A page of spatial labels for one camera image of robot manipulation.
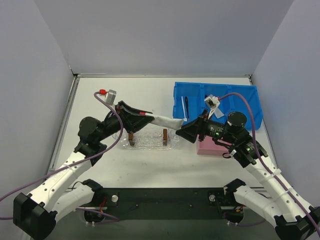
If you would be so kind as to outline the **clear plastic cup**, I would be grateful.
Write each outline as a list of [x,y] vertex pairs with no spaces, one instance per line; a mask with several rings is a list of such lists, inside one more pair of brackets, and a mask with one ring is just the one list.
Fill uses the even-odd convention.
[[168,129],[168,138],[171,141],[178,141],[180,139],[180,137],[176,134],[176,130],[175,129]]
[[[114,134],[112,134],[111,136],[117,140],[119,138],[120,132],[116,132]],[[121,135],[120,140],[124,138],[124,136],[126,136],[124,133]]]

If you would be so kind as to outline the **white red-capped toothpaste tube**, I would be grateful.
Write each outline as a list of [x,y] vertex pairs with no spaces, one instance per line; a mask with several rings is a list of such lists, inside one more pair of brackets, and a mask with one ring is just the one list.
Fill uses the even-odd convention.
[[179,130],[183,126],[184,119],[179,118],[169,118],[162,115],[156,115],[153,113],[148,112],[140,112],[140,115],[148,116],[152,118],[152,121],[150,122],[153,125],[173,129],[173,130]]

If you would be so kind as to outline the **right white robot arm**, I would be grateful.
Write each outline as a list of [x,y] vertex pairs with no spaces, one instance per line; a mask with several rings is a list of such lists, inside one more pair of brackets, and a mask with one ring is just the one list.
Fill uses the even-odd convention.
[[263,217],[280,239],[306,240],[320,231],[319,207],[312,206],[294,190],[266,150],[245,129],[246,122],[246,116],[237,111],[230,113],[224,124],[210,120],[204,111],[176,134],[191,143],[210,137],[215,144],[226,147],[229,155],[263,186],[269,197],[250,189],[240,179],[228,183],[224,194]]

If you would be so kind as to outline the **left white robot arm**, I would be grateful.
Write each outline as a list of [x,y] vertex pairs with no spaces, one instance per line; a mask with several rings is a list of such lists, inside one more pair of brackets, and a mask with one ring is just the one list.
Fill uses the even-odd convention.
[[58,218],[68,211],[89,203],[96,206],[103,199],[103,187],[85,180],[65,205],[58,200],[68,187],[102,157],[107,146],[102,141],[120,130],[135,133],[154,120],[151,112],[129,107],[123,101],[115,113],[100,121],[87,116],[79,124],[80,141],[69,158],[37,188],[28,194],[19,193],[13,201],[13,223],[35,240],[44,240],[53,231]]

